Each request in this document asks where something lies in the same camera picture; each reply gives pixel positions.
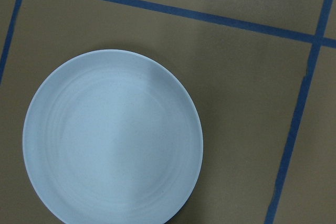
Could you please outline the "light blue plate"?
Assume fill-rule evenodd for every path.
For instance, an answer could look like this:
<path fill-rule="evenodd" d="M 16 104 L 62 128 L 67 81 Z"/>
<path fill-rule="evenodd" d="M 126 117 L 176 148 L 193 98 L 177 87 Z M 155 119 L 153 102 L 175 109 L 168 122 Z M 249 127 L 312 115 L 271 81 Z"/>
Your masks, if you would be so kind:
<path fill-rule="evenodd" d="M 196 185 L 203 133 L 190 95 L 162 65 L 97 50 L 40 85 L 23 157 L 36 194 L 63 223 L 166 223 Z"/>

